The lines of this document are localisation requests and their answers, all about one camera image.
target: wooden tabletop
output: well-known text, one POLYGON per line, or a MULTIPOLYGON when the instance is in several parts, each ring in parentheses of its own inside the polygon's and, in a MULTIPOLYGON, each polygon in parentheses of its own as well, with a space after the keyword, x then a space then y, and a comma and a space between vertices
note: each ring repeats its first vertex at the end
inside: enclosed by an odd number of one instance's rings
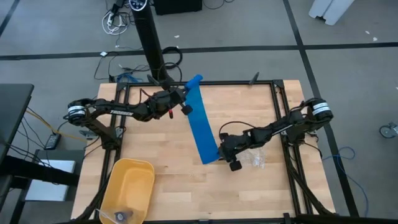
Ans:
MULTIPOLYGON (((300 82, 285 80, 284 83, 289 106, 299 105, 304 100, 300 82)), ((150 94, 160 90, 159 87, 144 89, 150 94)), ((200 89, 217 144, 220 143, 218 130, 228 121, 266 126, 276 120, 269 85, 212 85, 201 86, 200 89)), ((116 84, 102 84, 98 98, 113 100, 115 91, 116 84)), ((138 97, 139 89, 131 88, 129 102, 137 103, 138 97)), ((104 115, 98 119, 109 125, 110 118, 110 115, 104 115)), ((127 118, 126 127, 121 157, 148 161, 155 167, 154 191, 146 220, 277 218, 285 212, 294 216, 279 136, 274 136, 260 149, 265 155, 264 169, 251 165, 250 152, 247 151, 243 153, 248 154, 242 155, 246 158, 243 168, 231 172, 223 161, 201 164, 188 118, 180 109, 174 110, 174 119, 164 116, 160 120, 143 123, 127 118)), ((224 131, 241 134, 247 128, 243 124, 231 124, 224 131)), ((310 137, 306 142, 317 145, 310 137)), ((99 144, 96 142, 86 151, 90 152, 99 144)), ((98 189, 104 152, 97 149, 84 160, 72 218, 84 211, 98 189)), ((308 186, 319 201, 334 212, 318 151, 303 145, 300 152, 308 186)), ((300 187, 297 189, 304 212, 302 192, 300 187)))

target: caster wheel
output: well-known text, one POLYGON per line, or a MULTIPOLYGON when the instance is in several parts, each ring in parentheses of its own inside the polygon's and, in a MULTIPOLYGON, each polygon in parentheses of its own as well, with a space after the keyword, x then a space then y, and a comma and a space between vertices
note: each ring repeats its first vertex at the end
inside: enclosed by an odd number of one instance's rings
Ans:
POLYGON ((383 136, 384 138, 394 138, 396 135, 393 134, 391 127, 388 125, 383 125, 380 127, 379 132, 381 134, 381 136, 383 136))

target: blue plastic sheet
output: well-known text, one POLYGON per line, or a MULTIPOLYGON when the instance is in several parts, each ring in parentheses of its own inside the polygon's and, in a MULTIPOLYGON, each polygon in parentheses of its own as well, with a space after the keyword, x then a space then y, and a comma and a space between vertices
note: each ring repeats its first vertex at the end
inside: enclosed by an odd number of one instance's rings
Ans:
POLYGON ((190 91, 185 103, 190 105, 193 109, 193 111, 188 114, 188 119, 193 137, 197 144, 201 162, 203 164, 208 164, 217 161, 220 156, 218 155, 217 144, 207 119, 199 85, 190 86, 190 91))

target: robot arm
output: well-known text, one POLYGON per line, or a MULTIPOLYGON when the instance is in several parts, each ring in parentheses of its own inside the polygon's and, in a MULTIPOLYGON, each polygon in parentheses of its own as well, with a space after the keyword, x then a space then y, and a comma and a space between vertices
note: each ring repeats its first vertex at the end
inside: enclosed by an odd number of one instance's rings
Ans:
POLYGON ((75 126, 86 127, 101 138, 102 147, 106 150, 115 150, 121 145, 120 134, 111 127, 106 127, 97 120, 102 114, 117 114, 130 116, 138 121, 148 122, 152 119, 160 119, 166 113, 173 118, 172 109, 177 105, 182 107, 182 112, 187 115, 192 111, 189 105, 184 105, 185 97, 189 90, 199 84, 203 77, 197 75, 190 80, 184 88, 171 87, 148 95, 140 90, 140 102, 135 105, 106 101, 104 99, 81 99, 75 100, 68 105, 69 123, 75 126), (146 101, 141 102, 141 95, 148 96, 146 101))
POLYGON ((266 127, 247 129, 239 136, 221 133, 221 145, 218 152, 222 159, 230 162, 231 170, 236 171, 242 168, 236 158, 238 153, 246 149, 262 147, 274 135, 281 132, 286 133, 289 143, 300 144, 304 140, 305 133, 320 129, 332 118, 333 114, 327 102, 320 98, 312 98, 292 108, 287 116, 266 127), (301 110, 305 107, 307 107, 307 114, 302 114, 301 110))

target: yellow plastic tub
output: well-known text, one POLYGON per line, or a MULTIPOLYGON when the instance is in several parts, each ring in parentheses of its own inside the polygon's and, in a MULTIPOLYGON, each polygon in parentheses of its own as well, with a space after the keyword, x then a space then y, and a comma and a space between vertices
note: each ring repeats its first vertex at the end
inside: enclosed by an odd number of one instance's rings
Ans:
MULTIPOLYGON (((133 211, 128 224, 140 224, 147 215, 155 182, 155 169, 149 162, 121 159, 115 163, 105 191, 101 211, 133 211)), ((114 224, 100 215, 103 224, 114 224)))

